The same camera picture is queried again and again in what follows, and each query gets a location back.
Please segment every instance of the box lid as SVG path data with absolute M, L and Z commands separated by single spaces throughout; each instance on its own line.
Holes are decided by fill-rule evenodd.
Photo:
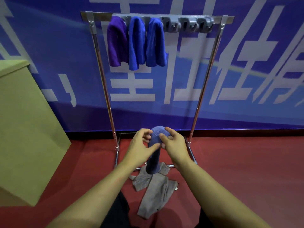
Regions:
M 27 60 L 0 60 L 0 77 L 28 66 Z

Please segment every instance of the blue wall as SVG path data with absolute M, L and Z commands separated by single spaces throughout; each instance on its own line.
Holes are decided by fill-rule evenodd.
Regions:
M 304 128 L 304 0 L 129 2 L 0 0 L 0 59 L 31 61 L 65 131 L 111 130 L 80 11 L 235 16 L 223 32 L 196 129 Z M 190 129 L 216 29 L 207 37 L 166 34 L 168 66 L 132 73 L 126 64 L 110 69 L 106 24 L 98 24 L 99 43 L 116 129 Z

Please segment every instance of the person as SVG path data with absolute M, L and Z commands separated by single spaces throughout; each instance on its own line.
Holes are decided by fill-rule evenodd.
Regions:
M 201 206 L 196 227 L 270 227 L 192 161 L 181 134 L 169 127 L 165 129 L 171 136 L 160 134 L 162 147 Z M 141 166 L 160 147 L 159 143 L 149 148 L 144 145 L 143 141 L 149 142 L 151 139 L 151 133 L 150 129 L 137 131 L 121 163 L 66 208 L 47 228 L 130 227 L 127 217 L 129 207 L 120 190 L 135 168 Z

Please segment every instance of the hand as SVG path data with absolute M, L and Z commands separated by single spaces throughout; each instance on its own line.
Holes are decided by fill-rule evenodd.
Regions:
M 151 133 L 153 133 L 153 131 L 150 129 L 141 129 L 136 132 L 122 161 L 123 163 L 126 163 L 135 169 L 148 160 L 151 154 L 160 147 L 159 143 L 156 143 L 149 148 L 143 144 L 143 141 L 149 143 Z
M 162 147 L 168 152 L 177 170 L 180 170 L 183 163 L 191 160 L 188 154 L 185 139 L 181 134 L 169 127 L 165 127 L 165 130 L 167 130 L 171 136 L 167 137 L 163 133 L 159 134 L 159 137 L 163 142 Z

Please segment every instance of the red carpet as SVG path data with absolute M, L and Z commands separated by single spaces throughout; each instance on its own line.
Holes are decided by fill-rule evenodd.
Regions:
M 129 142 L 121 142 L 120 160 Z M 191 147 L 202 168 L 271 226 L 303 226 L 303 137 L 194 138 Z M 112 140 L 72 141 L 39 203 L 32 208 L 0 207 L 0 227 L 45 227 L 113 169 L 113 148 Z M 171 164 L 162 151 L 161 161 Z M 179 182 L 178 190 L 148 220 L 136 215 L 145 190 L 135 192 L 127 180 L 122 191 L 133 226 L 190 228 L 197 224 L 200 207 L 188 186 L 176 169 L 168 176 Z

